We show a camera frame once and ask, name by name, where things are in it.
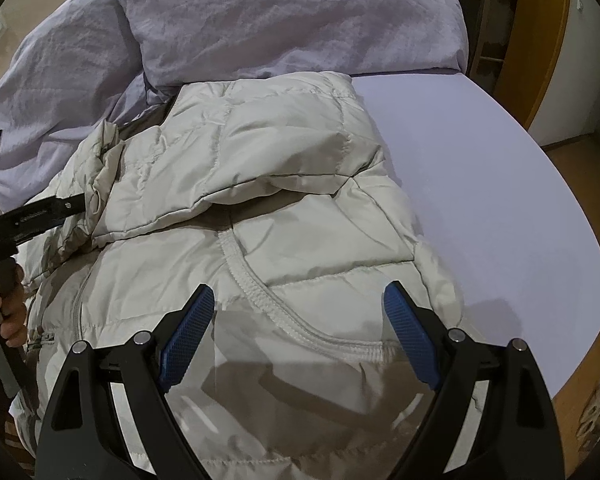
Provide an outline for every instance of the human hand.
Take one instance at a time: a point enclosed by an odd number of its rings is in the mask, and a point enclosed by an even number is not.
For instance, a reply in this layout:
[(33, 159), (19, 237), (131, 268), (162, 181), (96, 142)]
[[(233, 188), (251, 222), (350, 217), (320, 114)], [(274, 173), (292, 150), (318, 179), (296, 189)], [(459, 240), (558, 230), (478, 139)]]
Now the human hand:
[(24, 278), (24, 271), (16, 266), (18, 284), (6, 298), (0, 297), (0, 309), (4, 321), (0, 325), (0, 336), (7, 340), (7, 346), (16, 348), (27, 342), (27, 307), (24, 305), (24, 288), (20, 283)]

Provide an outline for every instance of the white puffer jacket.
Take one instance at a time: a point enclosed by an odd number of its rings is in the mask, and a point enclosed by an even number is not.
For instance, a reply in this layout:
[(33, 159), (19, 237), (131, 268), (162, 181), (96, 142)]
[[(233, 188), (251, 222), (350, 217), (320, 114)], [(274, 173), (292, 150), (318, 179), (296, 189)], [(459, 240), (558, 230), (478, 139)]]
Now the white puffer jacket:
[[(168, 402), (215, 479), (384, 479), (431, 393), (383, 315), (400, 280), (447, 326), (461, 305), (414, 233), (348, 76), (296, 73), (184, 87), (161, 126), (103, 123), (38, 196), (86, 193), (85, 216), (26, 244), (36, 291), (36, 428), (76, 340), (125, 342), (200, 284), (217, 315)], [(116, 390), (136, 463), (149, 468)]]

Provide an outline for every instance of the blue gripper pad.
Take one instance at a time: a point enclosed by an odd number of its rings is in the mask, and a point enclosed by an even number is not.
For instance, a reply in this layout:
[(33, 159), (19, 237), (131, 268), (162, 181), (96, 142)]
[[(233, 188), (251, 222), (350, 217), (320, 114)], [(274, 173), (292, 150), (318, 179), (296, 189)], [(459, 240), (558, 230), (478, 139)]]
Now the blue gripper pad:
[(418, 318), (411, 309), (408, 300), (402, 295), (400, 289), (393, 283), (384, 290), (384, 311), (395, 335), (407, 354), (409, 362), (416, 373), (416, 377), (427, 383), (433, 390), (437, 390), (442, 382), (438, 370), (436, 348), (429, 339)]
[(214, 292), (206, 286), (165, 345), (160, 354), (160, 376), (158, 377), (160, 387), (165, 393), (172, 386), (180, 384), (202, 336), (205, 335), (206, 328), (211, 323), (215, 306)]

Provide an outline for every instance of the wrinkled fabric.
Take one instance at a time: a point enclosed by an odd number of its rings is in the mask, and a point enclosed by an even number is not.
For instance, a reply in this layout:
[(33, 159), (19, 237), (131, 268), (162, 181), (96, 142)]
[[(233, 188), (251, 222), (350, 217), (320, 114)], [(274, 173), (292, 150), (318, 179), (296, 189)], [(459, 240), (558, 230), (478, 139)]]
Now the wrinkled fabric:
[(191, 82), (299, 70), (464, 70), (458, 0), (68, 0), (0, 81), (0, 209), (45, 189), (102, 120)]
[[(384, 480), (432, 392), (382, 292), (400, 280), (447, 326), (462, 326), (462, 307), (350, 78), (192, 84), (160, 126), (116, 133), (100, 124), (41, 195), (84, 192), (87, 212), (18, 256), (40, 400), (35, 413), (13, 406), (23, 442), (35, 452), (72, 343), (122, 344), (206, 283), (216, 316), (167, 400), (211, 477)], [(131, 456), (150, 469), (114, 396)]]

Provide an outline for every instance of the metal screw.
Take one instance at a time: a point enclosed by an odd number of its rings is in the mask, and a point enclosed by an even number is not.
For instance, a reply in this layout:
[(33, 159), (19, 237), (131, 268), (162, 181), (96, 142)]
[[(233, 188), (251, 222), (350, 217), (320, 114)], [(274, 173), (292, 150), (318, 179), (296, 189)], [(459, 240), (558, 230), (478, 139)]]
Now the metal screw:
[(142, 332), (138, 332), (134, 336), (134, 343), (137, 345), (145, 345), (149, 341), (151, 341), (151, 332), (147, 332), (146, 330), (142, 330)]
[(77, 343), (74, 343), (74, 345), (71, 347), (71, 351), (74, 354), (81, 354), (86, 349), (87, 349), (87, 343), (85, 343), (84, 341), (78, 341)]
[(529, 348), (529, 346), (526, 344), (526, 341), (524, 341), (523, 339), (520, 339), (519, 337), (512, 340), (511, 345), (518, 352), (524, 352), (527, 348)]
[(451, 339), (451, 341), (454, 341), (456, 343), (461, 343), (466, 338), (466, 334), (464, 333), (464, 331), (460, 330), (459, 328), (452, 328), (451, 330), (449, 330), (448, 336), (449, 339)]

